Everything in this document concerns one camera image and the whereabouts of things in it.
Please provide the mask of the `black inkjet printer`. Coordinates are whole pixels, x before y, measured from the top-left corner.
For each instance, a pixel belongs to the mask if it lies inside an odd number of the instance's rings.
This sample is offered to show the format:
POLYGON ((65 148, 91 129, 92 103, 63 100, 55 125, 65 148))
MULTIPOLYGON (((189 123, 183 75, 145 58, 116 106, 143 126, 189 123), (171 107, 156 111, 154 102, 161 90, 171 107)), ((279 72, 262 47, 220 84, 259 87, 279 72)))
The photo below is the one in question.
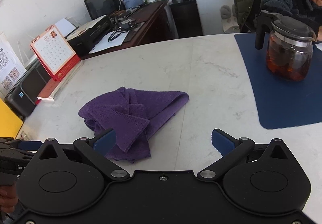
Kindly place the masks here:
POLYGON ((88 55, 96 44, 112 30, 113 25, 109 16, 103 15, 77 28, 66 37, 66 40, 81 58, 88 55))

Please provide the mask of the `QR code sign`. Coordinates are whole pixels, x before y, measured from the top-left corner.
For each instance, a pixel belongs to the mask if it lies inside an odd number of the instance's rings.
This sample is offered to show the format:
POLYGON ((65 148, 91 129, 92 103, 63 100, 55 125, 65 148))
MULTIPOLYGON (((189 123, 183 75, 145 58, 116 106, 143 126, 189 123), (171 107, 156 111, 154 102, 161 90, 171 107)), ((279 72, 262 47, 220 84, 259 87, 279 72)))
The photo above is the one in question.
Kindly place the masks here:
POLYGON ((26 69, 3 32, 1 33, 0 57, 1 94, 6 96, 16 82, 26 73, 26 69))

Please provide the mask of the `blue bag on desk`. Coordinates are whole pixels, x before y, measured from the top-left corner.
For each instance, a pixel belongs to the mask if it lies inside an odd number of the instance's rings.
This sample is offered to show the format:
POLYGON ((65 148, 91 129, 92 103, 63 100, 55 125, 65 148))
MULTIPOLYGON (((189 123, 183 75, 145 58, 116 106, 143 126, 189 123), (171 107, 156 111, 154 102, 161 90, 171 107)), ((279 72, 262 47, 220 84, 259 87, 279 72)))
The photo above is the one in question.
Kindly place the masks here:
POLYGON ((126 10, 135 8, 137 6, 141 6, 143 4, 142 0, 123 0, 123 4, 126 8, 126 10))

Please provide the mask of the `black printer near wall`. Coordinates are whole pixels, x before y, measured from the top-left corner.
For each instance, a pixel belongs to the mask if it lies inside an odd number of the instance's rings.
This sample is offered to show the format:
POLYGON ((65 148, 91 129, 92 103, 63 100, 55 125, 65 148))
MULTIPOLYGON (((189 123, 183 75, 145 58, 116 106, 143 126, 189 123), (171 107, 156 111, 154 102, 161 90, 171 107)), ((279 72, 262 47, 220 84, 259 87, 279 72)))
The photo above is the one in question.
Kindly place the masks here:
POLYGON ((22 120, 29 117, 37 104, 38 95, 51 77, 36 60, 5 96, 4 102, 22 120))

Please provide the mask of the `black eyeglasses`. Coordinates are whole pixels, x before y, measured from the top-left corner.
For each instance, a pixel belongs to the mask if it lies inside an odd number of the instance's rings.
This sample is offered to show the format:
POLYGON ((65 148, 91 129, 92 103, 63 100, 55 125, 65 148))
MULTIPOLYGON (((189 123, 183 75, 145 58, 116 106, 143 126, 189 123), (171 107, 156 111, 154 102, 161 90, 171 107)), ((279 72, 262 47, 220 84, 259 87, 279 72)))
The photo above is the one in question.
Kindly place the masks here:
POLYGON ((120 29, 119 30, 116 30, 116 31, 113 31, 110 36, 108 37, 108 42, 111 42, 113 40, 115 40, 116 38, 118 38, 122 33, 124 33, 124 31, 121 31, 120 29))

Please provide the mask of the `yellow box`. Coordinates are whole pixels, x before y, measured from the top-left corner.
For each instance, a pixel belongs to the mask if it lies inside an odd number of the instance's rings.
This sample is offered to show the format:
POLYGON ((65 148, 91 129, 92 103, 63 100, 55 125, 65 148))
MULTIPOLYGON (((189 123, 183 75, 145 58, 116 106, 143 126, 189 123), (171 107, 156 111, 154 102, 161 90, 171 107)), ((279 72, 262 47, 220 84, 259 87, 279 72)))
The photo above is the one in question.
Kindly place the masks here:
POLYGON ((23 121, 0 99, 0 136, 15 138, 23 121))

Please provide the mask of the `purple towel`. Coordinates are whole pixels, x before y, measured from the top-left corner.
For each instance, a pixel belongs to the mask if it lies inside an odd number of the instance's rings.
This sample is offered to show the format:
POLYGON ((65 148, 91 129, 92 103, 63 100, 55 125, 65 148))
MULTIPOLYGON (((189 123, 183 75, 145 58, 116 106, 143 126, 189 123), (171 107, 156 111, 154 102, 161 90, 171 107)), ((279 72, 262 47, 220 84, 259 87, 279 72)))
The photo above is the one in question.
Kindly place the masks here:
POLYGON ((95 135, 115 131, 116 144, 106 158, 134 163, 150 157, 149 139, 188 101, 185 92, 121 87, 92 99, 78 114, 95 135))

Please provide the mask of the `dark wooden desk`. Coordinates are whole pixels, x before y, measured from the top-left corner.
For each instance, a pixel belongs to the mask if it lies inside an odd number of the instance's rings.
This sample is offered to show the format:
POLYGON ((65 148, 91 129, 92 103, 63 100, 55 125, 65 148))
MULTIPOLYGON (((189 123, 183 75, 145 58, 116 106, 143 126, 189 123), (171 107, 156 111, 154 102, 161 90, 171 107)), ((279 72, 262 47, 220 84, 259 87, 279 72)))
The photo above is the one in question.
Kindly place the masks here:
POLYGON ((138 22, 135 29, 132 29, 120 46, 103 49, 99 52, 89 53, 81 57, 81 60, 97 57, 140 45, 152 44, 167 40, 173 40, 175 33, 170 24, 172 13, 168 1, 159 1, 136 11, 132 18, 138 22))

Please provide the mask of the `blue table mat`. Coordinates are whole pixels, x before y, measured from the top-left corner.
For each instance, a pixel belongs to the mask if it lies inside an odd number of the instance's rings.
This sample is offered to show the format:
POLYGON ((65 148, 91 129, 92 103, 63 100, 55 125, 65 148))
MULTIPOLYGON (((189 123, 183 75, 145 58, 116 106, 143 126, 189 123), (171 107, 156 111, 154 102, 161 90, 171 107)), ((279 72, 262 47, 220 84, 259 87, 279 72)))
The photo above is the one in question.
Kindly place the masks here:
POLYGON ((266 51, 255 48, 254 33, 239 33, 234 37, 244 59, 263 128, 282 129, 321 122, 321 50, 318 47, 313 47, 306 78, 291 82, 268 70, 266 51))

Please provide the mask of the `black computer monitor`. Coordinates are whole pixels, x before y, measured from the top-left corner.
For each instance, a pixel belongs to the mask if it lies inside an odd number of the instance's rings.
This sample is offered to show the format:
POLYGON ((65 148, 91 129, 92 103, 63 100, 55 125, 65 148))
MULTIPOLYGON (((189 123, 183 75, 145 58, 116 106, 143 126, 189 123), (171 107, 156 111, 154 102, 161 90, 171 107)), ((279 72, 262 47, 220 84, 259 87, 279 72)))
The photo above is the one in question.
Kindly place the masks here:
POLYGON ((84 3, 92 20, 117 10, 114 0, 84 0, 84 3))

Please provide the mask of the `red notebook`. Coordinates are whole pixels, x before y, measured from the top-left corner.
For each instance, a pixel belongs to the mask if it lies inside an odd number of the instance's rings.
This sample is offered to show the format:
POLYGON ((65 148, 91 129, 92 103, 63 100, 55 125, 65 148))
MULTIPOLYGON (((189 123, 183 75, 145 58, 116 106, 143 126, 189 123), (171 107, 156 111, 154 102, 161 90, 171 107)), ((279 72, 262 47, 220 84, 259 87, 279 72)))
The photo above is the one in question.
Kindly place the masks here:
POLYGON ((79 68, 81 68, 82 65, 83 65, 83 61, 80 61, 78 64, 76 64, 75 67, 72 68, 72 70, 60 82, 50 79, 50 81, 48 81, 46 86, 38 94, 37 99, 39 101, 54 102, 57 99, 63 87, 76 74, 76 72, 79 70, 79 68))

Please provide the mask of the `white paper sheet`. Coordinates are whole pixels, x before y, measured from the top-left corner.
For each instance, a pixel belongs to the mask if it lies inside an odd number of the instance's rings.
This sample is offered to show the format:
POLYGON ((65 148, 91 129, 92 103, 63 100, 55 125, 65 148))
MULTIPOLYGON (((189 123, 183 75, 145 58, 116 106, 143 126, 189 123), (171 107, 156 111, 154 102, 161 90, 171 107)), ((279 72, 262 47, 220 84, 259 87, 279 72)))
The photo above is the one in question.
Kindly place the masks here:
POLYGON ((96 44, 96 46, 92 48, 92 50, 90 51, 90 54, 100 52, 112 47, 121 46, 125 38, 127 37, 128 33, 129 33, 128 31, 127 32, 113 31, 106 34, 106 36, 104 36, 100 40, 100 42, 98 42, 98 44, 96 44))

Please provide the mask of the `red desk calendar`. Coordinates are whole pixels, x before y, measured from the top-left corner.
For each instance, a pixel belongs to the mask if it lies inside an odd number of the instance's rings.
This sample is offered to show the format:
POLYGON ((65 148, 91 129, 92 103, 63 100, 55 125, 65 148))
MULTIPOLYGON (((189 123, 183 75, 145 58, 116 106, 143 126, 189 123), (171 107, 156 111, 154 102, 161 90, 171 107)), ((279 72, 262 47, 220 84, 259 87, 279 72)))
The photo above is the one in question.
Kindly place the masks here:
POLYGON ((30 47, 54 81, 62 81, 80 62, 79 56, 55 25, 34 38, 30 47))

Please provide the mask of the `glass teapot with tea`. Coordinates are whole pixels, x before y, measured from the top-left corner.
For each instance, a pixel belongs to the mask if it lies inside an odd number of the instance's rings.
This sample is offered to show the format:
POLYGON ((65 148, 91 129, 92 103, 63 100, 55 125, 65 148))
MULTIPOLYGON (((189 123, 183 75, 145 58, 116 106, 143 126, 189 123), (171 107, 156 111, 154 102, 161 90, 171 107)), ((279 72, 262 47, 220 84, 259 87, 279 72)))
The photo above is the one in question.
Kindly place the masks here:
POLYGON ((269 33, 266 65, 275 75, 299 82, 308 74, 317 37, 305 23, 276 12, 263 10, 257 18, 255 48, 264 47, 269 33))

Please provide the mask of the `black water dispenser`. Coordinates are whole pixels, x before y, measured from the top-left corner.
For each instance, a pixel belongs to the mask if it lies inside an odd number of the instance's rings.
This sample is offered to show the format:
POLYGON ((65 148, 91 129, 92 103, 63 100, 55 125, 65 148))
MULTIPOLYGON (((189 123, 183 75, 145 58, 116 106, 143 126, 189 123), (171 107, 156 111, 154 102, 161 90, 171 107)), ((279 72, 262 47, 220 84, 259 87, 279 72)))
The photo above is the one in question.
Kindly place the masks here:
POLYGON ((171 0, 170 9, 180 39, 203 36, 196 0, 171 0))

